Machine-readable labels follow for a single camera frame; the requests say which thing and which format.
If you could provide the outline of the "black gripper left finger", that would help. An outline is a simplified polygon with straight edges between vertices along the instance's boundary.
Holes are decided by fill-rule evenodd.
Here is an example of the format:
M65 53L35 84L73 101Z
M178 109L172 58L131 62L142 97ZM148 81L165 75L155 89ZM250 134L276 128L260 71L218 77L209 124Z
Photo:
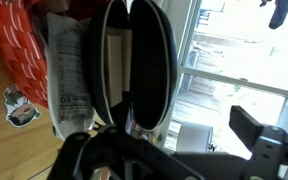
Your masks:
M198 172L145 140L136 140L114 126L69 135L47 180L90 180L108 167L117 180L204 180Z

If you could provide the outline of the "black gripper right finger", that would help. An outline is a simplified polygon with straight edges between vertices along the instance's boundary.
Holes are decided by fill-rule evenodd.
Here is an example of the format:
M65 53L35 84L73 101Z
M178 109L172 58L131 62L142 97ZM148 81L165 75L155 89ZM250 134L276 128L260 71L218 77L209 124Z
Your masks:
M248 180L281 180L281 165L288 166L288 133L259 123L241 106L232 106L229 127L252 153L242 177Z

